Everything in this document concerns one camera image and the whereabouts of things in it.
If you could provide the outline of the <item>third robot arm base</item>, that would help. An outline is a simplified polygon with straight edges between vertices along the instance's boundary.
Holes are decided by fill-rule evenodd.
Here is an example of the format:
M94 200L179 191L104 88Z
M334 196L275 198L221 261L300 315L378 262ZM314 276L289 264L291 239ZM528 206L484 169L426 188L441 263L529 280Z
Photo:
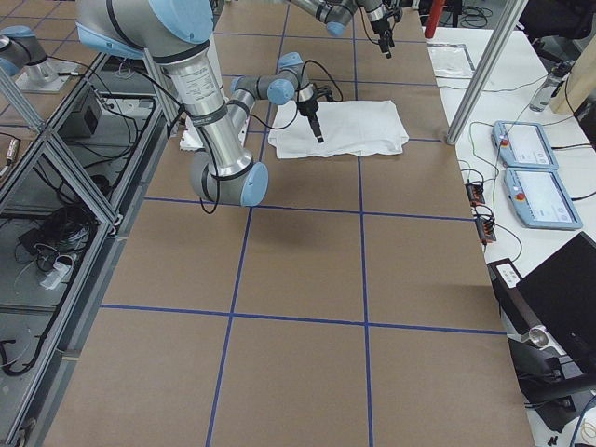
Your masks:
M1 69L24 92L57 93L79 64L51 60L33 30L24 25L1 30Z

